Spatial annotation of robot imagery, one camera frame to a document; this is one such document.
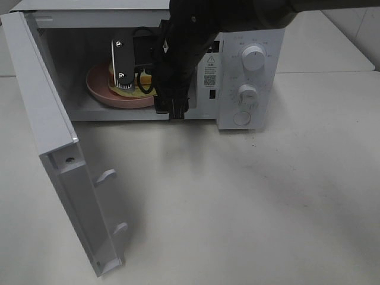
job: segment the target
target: timer knob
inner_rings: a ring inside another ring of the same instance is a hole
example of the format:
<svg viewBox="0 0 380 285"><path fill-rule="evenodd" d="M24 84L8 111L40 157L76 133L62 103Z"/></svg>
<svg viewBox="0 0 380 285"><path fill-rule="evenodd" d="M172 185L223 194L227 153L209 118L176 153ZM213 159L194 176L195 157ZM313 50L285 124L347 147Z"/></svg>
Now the timer knob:
<svg viewBox="0 0 380 285"><path fill-rule="evenodd" d="M254 44L246 47L242 52L242 61L244 67L249 71L256 71L265 64L265 49Z"/></svg>
<svg viewBox="0 0 380 285"><path fill-rule="evenodd" d="M242 85L238 91L237 95L239 96L239 103L241 105L255 105L258 103L258 92L256 87L250 84Z"/></svg>

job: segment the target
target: qr code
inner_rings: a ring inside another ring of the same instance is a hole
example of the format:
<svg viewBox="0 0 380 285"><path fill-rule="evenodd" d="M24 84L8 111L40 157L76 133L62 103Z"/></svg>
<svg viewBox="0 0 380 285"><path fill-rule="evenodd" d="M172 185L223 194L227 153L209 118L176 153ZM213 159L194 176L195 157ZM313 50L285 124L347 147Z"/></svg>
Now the qr code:
<svg viewBox="0 0 380 285"><path fill-rule="evenodd" d="M205 75L204 76L204 85L205 86L216 85L216 75Z"/></svg>

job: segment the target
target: white table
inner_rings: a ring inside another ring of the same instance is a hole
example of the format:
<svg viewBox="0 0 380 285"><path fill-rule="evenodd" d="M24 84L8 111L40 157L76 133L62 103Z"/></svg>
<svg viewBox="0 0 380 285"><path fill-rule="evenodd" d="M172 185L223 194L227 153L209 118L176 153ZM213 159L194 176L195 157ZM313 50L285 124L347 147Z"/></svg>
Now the white table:
<svg viewBox="0 0 380 285"><path fill-rule="evenodd" d="M115 168L126 265L97 279L0 78L0 283L377 284L380 74L277 74L264 130L76 123L94 175Z"/></svg>
<svg viewBox="0 0 380 285"><path fill-rule="evenodd" d="M14 75L0 27L0 76ZM277 72L373 71L374 65L321 12L305 12L287 28Z"/></svg>

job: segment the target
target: white wall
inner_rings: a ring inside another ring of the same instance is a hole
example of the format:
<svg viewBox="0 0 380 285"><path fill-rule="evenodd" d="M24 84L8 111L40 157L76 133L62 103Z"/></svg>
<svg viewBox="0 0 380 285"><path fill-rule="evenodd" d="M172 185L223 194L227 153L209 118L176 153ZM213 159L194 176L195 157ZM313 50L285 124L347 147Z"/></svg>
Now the white wall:
<svg viewBox="0 0 380 285"><path fill-rule="evenodd" d="M380 70L380 7L323 12Z"/></svg>

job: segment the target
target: black cable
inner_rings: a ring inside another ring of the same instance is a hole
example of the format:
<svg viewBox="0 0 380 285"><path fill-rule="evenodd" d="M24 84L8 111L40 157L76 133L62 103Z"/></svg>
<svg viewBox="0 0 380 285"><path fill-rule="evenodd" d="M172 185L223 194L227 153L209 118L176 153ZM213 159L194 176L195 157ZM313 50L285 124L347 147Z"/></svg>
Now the black cable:
<svg viewBox="0 0 380 285"><path fill-rule="evenodd" d="M150 94L154 89L153 84L150 84L148 90L144 89L143 85L141 84L141 70L138 71L137 73L137 86L138 88L140 88L141 92L143 92L144 94Z"/></svg>

